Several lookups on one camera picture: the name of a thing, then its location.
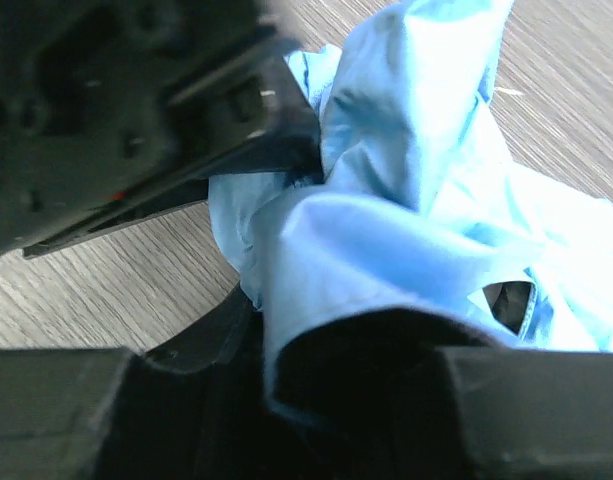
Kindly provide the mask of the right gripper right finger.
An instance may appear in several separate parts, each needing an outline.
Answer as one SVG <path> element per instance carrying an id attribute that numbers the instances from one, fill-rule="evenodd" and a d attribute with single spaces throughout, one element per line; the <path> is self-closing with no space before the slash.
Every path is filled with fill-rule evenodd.
<path id="1" fill-rule="evenodd" d="M 446 479 L 613 479 L 613 354 L 437 354 Z"/>

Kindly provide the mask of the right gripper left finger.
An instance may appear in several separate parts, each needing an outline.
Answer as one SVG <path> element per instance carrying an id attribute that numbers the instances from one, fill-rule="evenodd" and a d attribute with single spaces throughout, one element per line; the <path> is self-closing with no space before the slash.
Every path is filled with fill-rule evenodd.
<path id="1" fill-rule="evenodd" d="M 249 479 L 257 330 L 240 290 L 164 344 L 0 350 L 0 479 Z"/>

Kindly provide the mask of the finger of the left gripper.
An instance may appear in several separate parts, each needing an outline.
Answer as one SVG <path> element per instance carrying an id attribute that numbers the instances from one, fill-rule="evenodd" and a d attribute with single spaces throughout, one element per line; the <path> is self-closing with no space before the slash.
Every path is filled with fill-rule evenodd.
<path id="1" fill-rule="evenodd" d="M 207 97 L 200 177 L 313 171 L 319 121 L 284 57 L 250 50 L 202 66 Z"/>

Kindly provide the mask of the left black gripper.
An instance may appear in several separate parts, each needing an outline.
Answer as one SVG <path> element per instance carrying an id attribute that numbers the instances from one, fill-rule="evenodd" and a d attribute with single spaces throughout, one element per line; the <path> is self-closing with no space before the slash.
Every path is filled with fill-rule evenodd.
<path id="1" fill-rule="evenodd" d="M 278 1 L 0 1 L 0 256 L 205 200 L 202 66 L 298 45 Z"/>

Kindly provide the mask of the light blue folding umbrella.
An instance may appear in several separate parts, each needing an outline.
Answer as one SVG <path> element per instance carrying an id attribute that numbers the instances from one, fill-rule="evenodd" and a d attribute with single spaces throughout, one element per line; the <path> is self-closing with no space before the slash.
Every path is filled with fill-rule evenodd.
<path id="1" fill-rule="evenodd" d="M 508 1 L 401 1 L 284 65 L 321 176 L 211 178 L 216 242 L 265 320 L 271 408 L 327 417 L 298 338 L 401 307 L 469 340 L 613 352 L 613 205 L 515 163 L 492 115 Z"/>

